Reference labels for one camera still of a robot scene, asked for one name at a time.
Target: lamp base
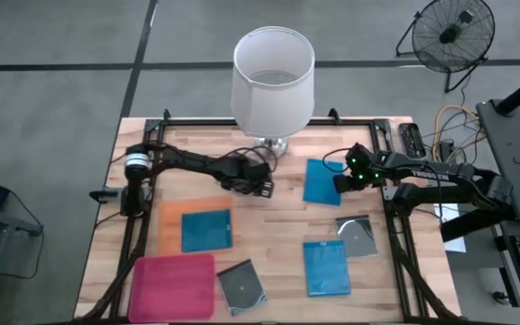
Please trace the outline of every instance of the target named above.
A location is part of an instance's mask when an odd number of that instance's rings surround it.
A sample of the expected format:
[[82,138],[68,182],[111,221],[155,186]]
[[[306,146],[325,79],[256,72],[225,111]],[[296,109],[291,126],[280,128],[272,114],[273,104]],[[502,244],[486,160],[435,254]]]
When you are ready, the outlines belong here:
[[274,154],[276,154],[276,157],[280,157],[286,153],[286,150],[288,150],[288,138],[254,138],[254,146],[260,145],[269,148],[274,152]]

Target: gray floor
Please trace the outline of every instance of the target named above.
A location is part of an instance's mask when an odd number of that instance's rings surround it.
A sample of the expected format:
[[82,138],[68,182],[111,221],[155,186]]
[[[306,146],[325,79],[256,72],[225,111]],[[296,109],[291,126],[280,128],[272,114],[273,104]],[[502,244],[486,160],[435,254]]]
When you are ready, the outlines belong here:
[[[231,60],[239,37],[268,24],[304,33],[319,60],[395,60],[403,29],[428,2],[160,0],[144,61]],[[497,21],[491,59],[520,59],[520,1],[487,2]],[[133,62],[148,3],[0,0],[0,64]],[[0,184],[18,192],[46,231],[38,275],[0,283],[0,324],[70,318],[98,209],[88,192],[105,179],[129,78],[128,70],[0,72]],[[160,116],[164,108],[174,116],[230,116],[230,85],[229,70],[143,71],[131,116]],[[425,68],[318,69],[314,115],[335,107],[343,116],[413,116],[428,134],[442,106],[461,102],[459,91],[445,95],[443,86],[444,76]],[[465,105],[518,86],[520,66],[479,68]],[[473,134],[457,128],[445,136],[460,143]],[[486,142],[476,165],[496,168]],[[26,261],[35,253],[22,251]],[[20,266],[14,270],[22,274],[33,267]],[[499,286],[494,275],[452,267],[463,315],[520,324],[520,311],[488,300]]]

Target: fan stand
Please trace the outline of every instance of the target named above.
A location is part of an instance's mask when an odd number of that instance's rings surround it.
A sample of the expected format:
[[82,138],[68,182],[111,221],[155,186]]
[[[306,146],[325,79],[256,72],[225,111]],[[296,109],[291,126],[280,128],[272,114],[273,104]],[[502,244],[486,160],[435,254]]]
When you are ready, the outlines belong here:
[[444,92],[445,94],[448,94],[450,93],[452,90],[456,89],[463,81],[465,81],[466,78],[468,78],[470,76],[471,73],[473,73],[473,71],[479,66],[481,65],[484,61],[488,60],[488,58],[482,56],[480,57],[480,59],[478,59],[475,63],[473,63],[472,67],[470,67],[469,71],[467,71],[467,73],[465,73],[465,75],[459,80],[459,82],[457,82],[453,88],[449,88],[450,86],[450,75],[451,75],[451,72],[448,71],[447,72],[447,82],[444,86]]
[[[413,51],[406,51],[406,52],[401,52],[399,51],[398,49],[401,47],[401,44],[403,43],[404,41],[404,38],[406,37],[406,35],[408,35],[408,33],[411,32],[411,30],[413,29],[413,26],[414,24],[416,23],[416,21],[421,18],[421,13],[420,12],[416,12],[416,14],[414,14],[414,20],[413,22],[411,23],[410,26],[408,26],[408,28],[406,29],[406,32],[404,32],[404,35],[403,37],[401,37],[401,40],[398,42],[398,44],[396,44],[396,57],[400,57],[402,55],[410,55],[410,54],[414,54]],[[469,71],[467,71],[467,73],[459,80],[459,82],[457,82],[452,88],[450,88],[450,75],[452,74],[452,72],[450,72],[450,70],[447,72],[447,79],[446,79],[446,83],[445,83],[445,87],[444,87],[444,92],[445,94],[448,94],[450,93],[452,90],[456,89],[458,86],[460,86],[460,84],[466,79],[469,77],[469,75],[479,66],[481,65],[484,61],[488,60],[488,58],[486,58],[484,55],[481,56],[479,59],[477,59],[475,61],[475,63],[473,63],[473,65],[470,67]]]
[[414,20],[413,22],[411,23],[410,26],[408,26],[408,28],[406,29],[406,32],[404,32],[404,35],[403,37],[401,37],[401,40],[398,41],[398,44],[396,44],[396,57],[400,57],[401,55],[409,55],[409,54],[414,54],[413,51],[408,51],[408,52],[401,52],[398,50],[398,48],[401,47],[401,44],[403,43],[404,41],[404,38],[406,37],[406,35],[408,35],[408,33],[411,32],[411,30],[413,29],[413,26],[414,24],[416,23],[416,21],[421,18],[421,12],[416,12],[416,14],[414,14]]

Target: pink case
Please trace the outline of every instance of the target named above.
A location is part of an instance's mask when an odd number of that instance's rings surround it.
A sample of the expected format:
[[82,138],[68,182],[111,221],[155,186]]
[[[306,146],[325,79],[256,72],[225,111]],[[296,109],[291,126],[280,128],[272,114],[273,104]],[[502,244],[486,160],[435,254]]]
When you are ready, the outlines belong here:
[[139,258],[128,317],[132,322],[209,320],[215,282],[210,254]]

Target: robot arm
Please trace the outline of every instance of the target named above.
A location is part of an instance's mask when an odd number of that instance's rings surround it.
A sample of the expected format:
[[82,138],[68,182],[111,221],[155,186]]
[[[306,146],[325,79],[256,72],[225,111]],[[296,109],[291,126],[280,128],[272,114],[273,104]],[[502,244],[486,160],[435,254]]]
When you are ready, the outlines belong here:
[[[126,149],[125,177],[128,185],[122,193],[122,211],[133,217],[144,212],[144,180],[168,169],[178,168],[212,176],[225,190],[270,198],[274,184],[267,162],[253,164],[234,152],[219,158],[180,150],[168,144],[136,144]],[[150,166],[149,155],[156,163]]]
[[403,183],[396,191],[395,201],[401,200],[409,210],[422,203],[471,202],[481,209],[504,209],[510,206],[513,186],[495,172],[481,170],[470,164],[417,161],[401,153],[380,151],[371,153],[362,144],[355,144],[346,154],[350,175],[334,176],[338,193],[381,186],[382,179],[400,181],[406,177],[447,181],[457,186],[418,188]]

